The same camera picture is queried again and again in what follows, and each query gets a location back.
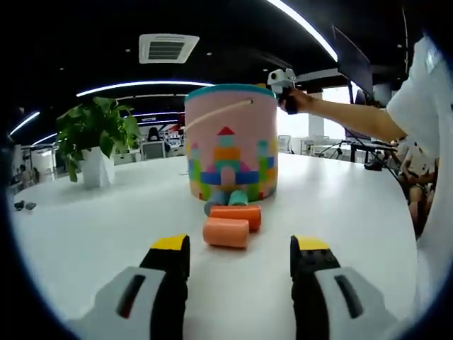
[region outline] ceiling air conditioner vent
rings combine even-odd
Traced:
[[[140,64],[184,64],[200,37],[179,34],[142,34],[139,39]]]

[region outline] teal foam cylinder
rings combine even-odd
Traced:
[[[228,205],[248,205],[248,197],[242,190],[236,190],[229,196]]]
[[[210,216],[211,207],[215,205],[228,205],[229,196],[223,191],[216,191],[210,197],[210,199],[205,203],[204,211],[206,216]]]

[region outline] orange foam cylinder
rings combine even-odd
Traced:
[[[208,217],[203,227],[203,239],[213,246],[247,248],[248,221]]]
[[[259,205],[229,205],[211,208],[210,217],[248,220],[251,232],[257,232],[261,226],[261,208]]]

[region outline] foam roller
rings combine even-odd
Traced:
[[[247,194],[242,190],[236,190],[229,196],[228,205],[248,205]]]
[[[251,232],[257,232],[261,226],[261,208],[259,205],[212,207],[210,217],[247,220]]]
[[[248,221],[209,217],[203,227],[203,239],[213,246],[247,248]]]
[[[211,208],[216,205],[228,205],[228,194],[223,191],[216,191],[205,203],[204,211],[206,216],[210,216]]]

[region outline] white flower pot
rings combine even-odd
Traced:
[[[100,147],[93,147],[91,151],[82,150],[84,160],[80,161],[84,187],[102,188],[110,186],[115,178],[113,157],[105,156]]]

